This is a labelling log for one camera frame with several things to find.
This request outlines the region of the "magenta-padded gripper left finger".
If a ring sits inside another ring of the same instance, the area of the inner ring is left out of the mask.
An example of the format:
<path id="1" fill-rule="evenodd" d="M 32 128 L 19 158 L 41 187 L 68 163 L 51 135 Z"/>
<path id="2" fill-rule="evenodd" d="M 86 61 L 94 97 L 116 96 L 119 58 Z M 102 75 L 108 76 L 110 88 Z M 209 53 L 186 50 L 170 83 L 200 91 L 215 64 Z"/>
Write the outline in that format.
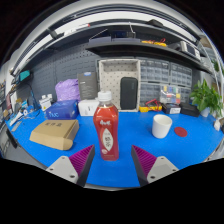
<path id="1" fill-rule="evenodd" d="M 61 156 L 46 171 L 84 187 L 95 156 L 95 146 L 88 146 L 73 155 Z"/>

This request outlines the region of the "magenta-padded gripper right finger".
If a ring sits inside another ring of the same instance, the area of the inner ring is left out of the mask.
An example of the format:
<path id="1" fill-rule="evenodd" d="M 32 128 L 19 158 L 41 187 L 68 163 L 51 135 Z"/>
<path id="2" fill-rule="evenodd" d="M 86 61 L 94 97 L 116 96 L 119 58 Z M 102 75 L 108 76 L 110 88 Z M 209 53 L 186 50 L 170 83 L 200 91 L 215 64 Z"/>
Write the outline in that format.
<path id="1" fill-rule="evenodd" d="M 131 148 L 131 156 L 141 187 L 178 171 L 165 156 L 156 157 L 135 145 Z"/>

